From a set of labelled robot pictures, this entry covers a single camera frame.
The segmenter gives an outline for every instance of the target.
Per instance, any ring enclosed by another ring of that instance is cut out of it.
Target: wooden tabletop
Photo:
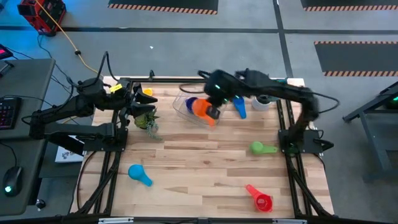
[[[110,77],[105,77],[104,82],[115,84]],[[304,85],[300,78],[290,78],[288,83]],[[233,105],[229,104],[217,127],[209,130],[177,116],[172,104],[179,93],[178,83],[144,83],[142,86],[152,88],[154,97],[159,99],[155,104],[160,116],[156,120],[159,124],[157,133],[164,140],[153,140],[144,130],[136,128],[133,122],[130,124],[127,148],[122,153],[119,166],[112,216],[294,216],[284,155],[278,151],[255,156],[249,151],[253,141],[278,146],[277,132],[280,127],[275,103],[268,111],[255,111],[250,100],[246,99],[246,119],[241,119]],[[292,107],[297,118],[300,105],[292,102]],[[93,125],[110,122],[111,116],[112,111],[97,110]],[[98,185],[103,157],[103,152],[97,152],[83,173],[80,185],[82,204]],[[333,213],[322,163],[311,154],[303,154],[302,157],[308,187],[323,207]],[[133,164],[144,166],[153,180],[152,187],[130,179],[127,171]],[[252,184],[272,196],[272,212],[258,212],[254,208],[254,201],[244,188],[246,184]],[[107,191],[108,188],[105,189],[101,210]],[[300,190],[298,195],[300,208],[304,211]],[[74,202],[71,212],[75,210]]]

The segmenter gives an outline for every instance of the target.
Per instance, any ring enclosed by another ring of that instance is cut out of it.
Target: floor mat
[[[305,11],[396,10],[396,0],[301,0]]]
[[[109,0],[109,8],[215,15],[218,0]]]
[[[397,41],[315,41],[328,77],[398,77]]]

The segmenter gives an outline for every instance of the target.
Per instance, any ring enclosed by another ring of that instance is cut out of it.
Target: red machine
[[[60,24],[67,8],[62,0],[37,0]],[[36,0],[22,0],[18,5],[18,12],[34,27],[40,34],[49,37],[55,36],[58,27],[53,20],[37,4]]]

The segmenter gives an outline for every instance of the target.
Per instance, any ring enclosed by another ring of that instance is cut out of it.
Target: concrete floor
[[[324,138],[335,143],[335,147],[325,153],[326,175],[335,213],[344,218],[398,222],[398,185],[393,181],[363,182],[362,175],[375,170],[363,128],[358,121],[345,124],[341,119],[396,82],[397,78],[324,77],[313,45],[316,40],[397,41],[398,35],[380,34],[398,34],[398,25],[393,22],[398,19],[398,11],[305,12],[299,0],[220,0],[218,15],[205,16],[108,9],[107,2],[67,1],[68,14],[63,26],[151,29],[148,32],[138,29],[108,32],[114,30],[99,28],[104,32],[69,32],[86,62],[94,68],[99,67],[105,50],[110,53],[114,73],[120,76],[147,75],[150,69],[159,76],[194,76],[198,69],[221,68],[234,72],[249,67],[269,73],[271,77],[304,78],[306,86],[313,91],[338,98],[341,106],[322,114],[315,122],[318,128],[325,130]],[[13,26],[22,30],[2,30],[0,42],[31,57],[46,58],[47,54],[37,46],[37,33],[17,14],[17,3],[18,0],[8,1],[0,13],[0,28]],[[274,10],[274,5],[278,4],[280,15]],[[284,29],[310,30],[314,34],[285,35],[289,31],[280,29],[281,22]],[[189,28],[201,28],[205,32]],[[324,30],[348,31],[347,35],[333,32],[326,35]],[[359,32],[350,30],[370,30],[369,33],[374,35],[356,35]],[[285,42],[280,41],[278,32],[285,37]],[[74,80],[93,76],[73,54],[62,34],[45,38],[43,45]],[[54,75],[66,83],[59,71],[54,70]],[[59,104],[66,97],[66,92],[51,82],[46,100]],[[331,104],[321,100],[321,108]],[[78,122],[88,124],[91,120],[86,118]],[[72,200],[74,178],[58,178],[44,183],[40,196],[47,200],[48,207],[41,212],[29,208],[22,216],[0,217],[0,220],[66,214]]]

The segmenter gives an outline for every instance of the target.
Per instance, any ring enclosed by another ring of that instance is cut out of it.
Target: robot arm
[[[101,80],[95,78],[79,82],[76,87],[78,95],[65,104],[33,112],[30,120],[30,137],[47,138],[54,144],[81,154],[83,144],[69,137],[69,135],[76,135],[78,139],[85,140],[88,143],[86,145],[93,142],[91,145],[95,147],[101,145],[99,148],[104,148],[103,150],[106,151],[106,146],[112,147],[111,145],[120,141],[121,135],[127,135],[126,126],[129,123],[127,116],[132,115],[135,118],[155,109],[155,106],[149,103],[155,103],[157,99],[143,94],[140,83],[121,78],[116,85],[118,89],[112,93],[107,93],[104,86],[108,85],[104,85]],[[116,119],[112,123],[99,126],[56,123],[71,116],[90,116],[94,114],[95,108],[117,112],[121,127],[116,126]]]
[[[309,88],[277,82],[264,73],[249,69],[236,72],[235,76],[222,70],[212,73],[199,71],[199,75],[207,79],[204,91],[209,96],[207,100],[212,108],[208,108],[206,113],[213,119],[218,119],[218,107],[237,96],[269,95],[299,102],[302,112],[297,122],[289,128],[289,141],[295,142],[303,139],[309,122],[319,116],[318,100]]]

